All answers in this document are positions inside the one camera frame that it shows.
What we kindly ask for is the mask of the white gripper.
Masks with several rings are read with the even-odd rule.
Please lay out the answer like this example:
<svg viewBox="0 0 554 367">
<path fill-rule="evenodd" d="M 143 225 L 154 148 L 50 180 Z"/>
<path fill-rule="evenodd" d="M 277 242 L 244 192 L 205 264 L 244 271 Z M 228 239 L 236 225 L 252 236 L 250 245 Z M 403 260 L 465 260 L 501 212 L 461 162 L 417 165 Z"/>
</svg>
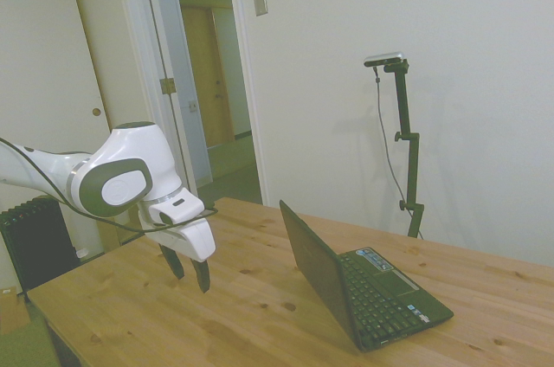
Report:
<svg viewBox="0 0 554 367">
<path fill-rule="evenodd" d="M 184 277 L 184 268 L 177 252 L 191 258 L 200 290 L 210 289 L 209 263 L 206 261 L 216 250 L 208 221 L 201 216 L 202 206 L 179 211 L 168 204 L 139 207 L 139 219 L 146 236 L 156 241 L 178 280 Z"/>
</svg>

